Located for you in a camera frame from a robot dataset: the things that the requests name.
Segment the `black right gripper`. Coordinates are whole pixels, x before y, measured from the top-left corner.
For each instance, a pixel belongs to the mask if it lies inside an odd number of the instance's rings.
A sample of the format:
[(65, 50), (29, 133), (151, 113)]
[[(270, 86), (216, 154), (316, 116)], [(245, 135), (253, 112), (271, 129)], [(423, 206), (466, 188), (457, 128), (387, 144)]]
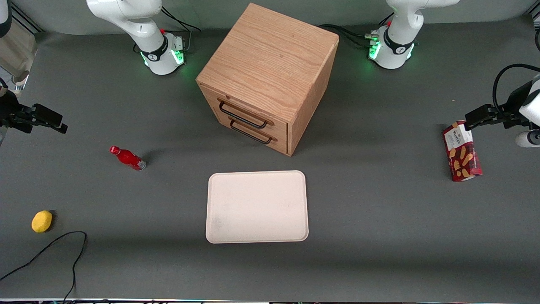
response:
[[(23, 122), (15, 122), (12, 118), (25, 112), (27, 121), (31, 124)], [(0, 122), (2, 127), (14, 128), (24, 133), (31, 133), (32, 125), (46, 126), (59, 133), (66, 133), (68, 126), (62, 123), (62, 115), (55, 112), (42, 104), (34, 104), (25, 106), (19, 103), (17, 96), (10, 90), (6, 90), (4, 95), (0, 97)]]

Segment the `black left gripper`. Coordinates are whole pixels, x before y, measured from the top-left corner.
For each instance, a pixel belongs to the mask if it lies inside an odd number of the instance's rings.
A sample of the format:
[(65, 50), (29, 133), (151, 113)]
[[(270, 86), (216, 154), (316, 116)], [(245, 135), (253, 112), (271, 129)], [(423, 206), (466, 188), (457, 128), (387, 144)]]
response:
[(515, 126), (531, 128), (532, 123), (519, 112), (519, 109), (528, 98), (531, 88), (532, 80), (511, 92), (507, 102), (503, 104), (505, 114), (510, 116), (508, 120), (495, 106), (479, 106), (466, 114), (464, 128), (470, 131), (483, 125), (494, 125), (502, 122), (504, 128)]

